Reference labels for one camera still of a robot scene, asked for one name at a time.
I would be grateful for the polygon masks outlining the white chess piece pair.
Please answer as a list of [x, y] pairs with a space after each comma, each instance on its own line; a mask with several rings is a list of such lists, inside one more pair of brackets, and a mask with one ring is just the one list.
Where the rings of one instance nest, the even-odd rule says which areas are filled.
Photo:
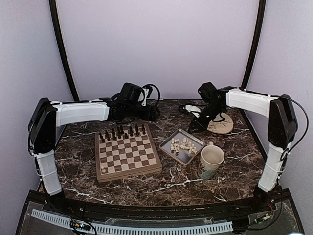
[[189, 148], [189, 153], [190, 154], [196, 154], [197, 153], [197, 148], [194, 145], [191, 145]]

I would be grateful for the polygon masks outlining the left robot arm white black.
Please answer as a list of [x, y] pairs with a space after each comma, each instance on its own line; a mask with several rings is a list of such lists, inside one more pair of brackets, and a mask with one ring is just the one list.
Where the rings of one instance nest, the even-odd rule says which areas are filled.
[[28, 152], [35, 158], [37, 174], [58, 213], [66, 213], [69, 203], [60, 194], [63, 190], [55, 163], [57, 128], [90, 121], [122, 121], [135, 117], [155, 121], [160, 115], [158, 104], [142, 105], [140, 101], [94, 99], [77, 102], [50, 101], [41, 98], [28, 124]]

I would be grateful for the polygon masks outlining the white chess piece tall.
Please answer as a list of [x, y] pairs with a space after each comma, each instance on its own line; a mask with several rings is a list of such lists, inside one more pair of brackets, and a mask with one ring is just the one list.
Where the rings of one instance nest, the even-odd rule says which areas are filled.
[[181, 144], [182, 145], [187, 145], [188, 143], [188, 139], [187, 138], [183, 138]]

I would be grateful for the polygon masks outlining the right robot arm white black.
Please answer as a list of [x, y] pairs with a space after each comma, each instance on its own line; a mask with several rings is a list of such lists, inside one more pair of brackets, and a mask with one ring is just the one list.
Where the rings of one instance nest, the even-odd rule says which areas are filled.
[[270, 192], [283, 173], [286, 157], [291, 152], [291, 144], [298, 129], [297, 118], [291, 98], [288, 95], [269, 95], [227, 86], [217, 89], [211, 82], [198, 88], [205, 102], [203, 108], [185, 104], [179, 111], [194, 117], [189, 125], [189, 133], [207, 130], [209, 122], [227, 108], [237, 108], [264, 116], [268, 120], [268, 154], [257, 188]]

